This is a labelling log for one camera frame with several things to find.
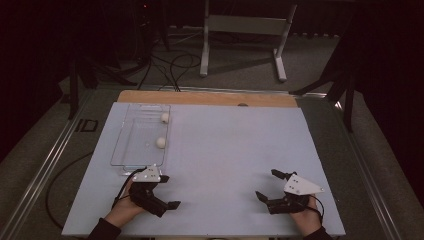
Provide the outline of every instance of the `human hand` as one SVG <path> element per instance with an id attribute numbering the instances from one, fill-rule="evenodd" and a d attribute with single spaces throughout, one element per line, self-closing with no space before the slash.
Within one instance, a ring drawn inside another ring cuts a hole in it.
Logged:
<path id="1" fill-rule="evenodd" d="M 115 225 L 118 228 L 122 228 L 125 224 L 133 220 L 135 216 L 144 212 L 145 210 L 131 201 L 129 198 L 129 189 L 131 187 L 132 180 L 128 181 L 125 186 L 124 194 L 121 199 L 115 204 L 109 214 L 104 218 L 109 223 Z"/>
<path id="2" fill-rule="evenodd" d="M 317 203 L 314 195 L 309 197 L 308 207 L 317 209 Z M 317 212 L 310 209 L 305 209 L 298 213 L 290 213 L 290 216 L 293 218 L 304 237 L 321 228 L 319 215 Z"/>

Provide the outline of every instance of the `white tabletop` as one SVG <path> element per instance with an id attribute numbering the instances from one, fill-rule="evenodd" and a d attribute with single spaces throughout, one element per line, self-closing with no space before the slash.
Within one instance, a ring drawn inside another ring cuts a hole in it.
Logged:
<path id="1" fill-rule="evenodd" d="M 110 210 L 125 176 L 111 166 L 129 103 L 114 103 L 62 234 L 88 235 Z M 170 176 L 155 195 L 181 201 L 162 218 L 139 215 L 129 236 L 257 237 L 299 235 L 286 214 L 270 215 L 255 191 L 284 196 L 285 182 L 271 169 L 296 171 L 325 189 L 323 225 L 344 235 L 331 189 L 300 108 L 171 105 L 166 155 Z"/>

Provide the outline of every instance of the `cable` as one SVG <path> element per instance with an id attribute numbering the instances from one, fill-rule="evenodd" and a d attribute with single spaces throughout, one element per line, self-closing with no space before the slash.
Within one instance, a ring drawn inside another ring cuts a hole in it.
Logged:
<path id="1" fill-rule="evenodd" d="M 53 184 L 55 183 L 55 181 L 57 180 L 57 178 L 59 178 L 60 175 L 63 174 L 63 172 L 65 172 L 69 167 L 71 167 L 72 165 L 74 165 L 75 163 L 81 161 L 82 159 L 92 155 L 93 152 L 89 152 L 79 158 L 77 158 L 76 160 L 72 161 L 71 163 L 69 163 L 68 165 L 66 165 L 64 168 L 62 168 L 52 179 L 52 181 L 50 182 L 49 186 L 47 187 L 47 192 L 46 192 L 46 197 L 44 198 L 44 206 L 46 208 L 47 214 L 50 218 L 50 220 L 54 223 L 54 225 L 56 225 L 58 228 L 63 229 L 63 225 L 60 224 L 53 216 L 53 214 L 50 211 L 50 206 L 49 206 L 49 197 L 50 197 L 50 191 L 51 188 L 53 186 Z"/>
<path id="2" fill-rule="evenodd" d="M 171 51 L 171 52 L 183 52 L 184 54 L 179 55 L 179 56 L 173 58 L 171 61 L 165 60 L 163 58 L 160 58 L 160 57 L 155 56 L 155 55 L 152 54 L 152 58 L 157 59 L 157 60 L 160 60 L 162 62 L 165 62 L 165 63 L 168 63 L 169 64 L 169 73 L 171 75 L 170 77 L 167 75 L 167 70 L 166 70 L 166 68 L 164 66 L 157 65 L 157 64 L 154 65 L 160 72 L 162 72 L 162 74 L 164 74 L 165 78 L 167 79 L 167 82 L 164 85 L 162 85 L 158 89 L 158 91 L 161 90 L 163 87 L 165 87 L 168 83 L 171 83 L 173 85 L 175 91 L 181 92 L 181 89 L 178 86 L 178 80 L 185 73 L 187 73 L 190 68 L 194 68 L 194 67 L 197 67 L 197 66 L 200 65 L 200 57 L 199 56 L 196 56 L 194 54 L 191 54 L 191 53 L 189 53 L 187 51 L 183 51 L 183 50 L 174 50 L 174 51 Z M 190 59 L 191 59 L 191 62 L 190 62 L 190 64 L 188 66 L 182 66 L 182 65 L 176 64 L 176 61 L 177 60 L 179 60 L 182 57 L 187 57 L 187 56 L 190 57 Z M 198 62 L 196 64 L 193 64 L 194 58 L 197 58 L 198 59 Z M 180 75 L 178 75 L 178 77 L 175 77 L 175 74 L 174 74 L 174 68 L 175 67 L 177 67 L 177 68 L 183 68 L 184 69 L 184 71 Z"/>
<path id="3" fill-rule="evenodd" d="M 122 187 L 121 187 L 121 190 L 119 190 L 119 193 L 118 193 L 118 195 L 116 195 L 116 197 L 115 197 L 115 199 L 113 200 L 113 204 L 112 204 L 112 208 L 113 207 L 115 207 L 115 205 L 116 205 L 116 203 L 119 201 L 119 200 L 121 200 L 121 199 L 123 199 L 123 198 L 126 198 L 126 197 L 129 197 L 130 195 L 127 195 L 127 196 L 123 196 L 123 197 L 121 197 L 121 195 L 122 195 L 122 193 L 124 192 L 124 190 L 125 190 L 125 187 L 127 186 L 127 184 L 128 184 L 128 182 L 130 181 L 130 179 L 136 174 L 136 173 L 139 173 L 139 172 L 142 172 L 142 171 L 144 171 L 146 168 L 142 168 L 142 169 L 137 169 L 137 170 L 135 170 L 134 172 L 132 172 L 128 177 L 127 177 L 127 179 L 125 180 L 125 182 L 124 182 L 124 184 L 122 185 Z"/>
<path id="4" fill-rule="evenodd" d="M 318 214 L 318 216 L 319 216 L 319 221 L 322 224 L 322 220 L 324 218 L 324 205 L 322 204 L 322 202 L 317 197 L 315 197 L 313 195 L 309 195 L 309 196 L 312 197 L 312 198 L 315 198 L 315 200 L 317 200 L 319 202 L 319 204 L 321 205 L 321 208 L 322 208 L 322 213 L 320 213 L 317 209 L 311 208 L 309 206 L 306 206 L 306 208 L 309 209 L 309 210 L 312 210 L 312 211 L 316 212 Z"/>
<path id="5" fill-rule="evenodd" d="M 137 90 L 140 90 L 141 85 L 144 83 L 144 81 L 147 79 L 147 75 L 149 74 L 150 68 L 152 67 L 152 59 L 149 58 L 149 65 L 147 67 L 146 73 L 144 74 L 144 77 L 141 79 L 140 83 L 138 84 Z"/>
<path id="6" fill-rule="evenodd" d="M 188 39 L 190 39 L 190 38 L 193 38 L 193 37 L 195 37 L 195 36 L 197 36 L 197 35 L 201 35 L 202 33 L 203 33 L 203 31 L 199 31 L 199 32 L 197 32 L 197 33 L 191 34 L 190 36 L 188 36 L 188 37 L 186 37 L 186 38 L 183 38 L 183 39 L 181 39 L 181 40 L 178 40 L 178 41 L 176 41 L 176 42 L 172 43 L 171 45 L 176 45 L 176 44 L 178 44 L 178 43 L 184 42 L 184 41 L 186 41 L 186 40 L 188 40 Z"/>

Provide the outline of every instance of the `white metal frame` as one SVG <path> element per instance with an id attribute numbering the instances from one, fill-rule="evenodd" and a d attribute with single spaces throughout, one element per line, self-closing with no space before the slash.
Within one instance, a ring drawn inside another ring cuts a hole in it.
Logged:
<path id="1" fill-rule="evenodd" d="M 286 44 L 287 36 L 291 27 L 292 19 L 297 5 L 290 7 L 286 19 L 277 18 L 259 18 L 259 17 L 237 17 L 209 15 L 209 0 L 205 0 L 205 21 L 203 28 L 203 52 L 200 66 L 200 76 L 208 75 L 209 65 L 209 32 L 236 32 L 236 33 L 254 33 L 281 36 L 281 42 L 277 49 L 274 49 L 274 60 L 277 68 L 278 79 L 282 82 L 287 80 L 284 70 L 281 54 Z"/>

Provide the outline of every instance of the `white ball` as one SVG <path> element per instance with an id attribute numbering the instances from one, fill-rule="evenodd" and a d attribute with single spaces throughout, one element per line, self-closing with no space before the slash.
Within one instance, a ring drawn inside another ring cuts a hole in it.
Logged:
<path id="1" fill-rule="evenodd" d="M 160 120 L 163 123 L 168 123 L 169 122 L 169 113 L 163 113 L 162 116 L 160 116 Z"/>
<path id="2" fill-rule="evenodd" d="M 163 137 L 158 138 L 158 140 L 156 140 L 156 146 L 160 149 L 165 148 L 166 145 L 166 140 Z"/>

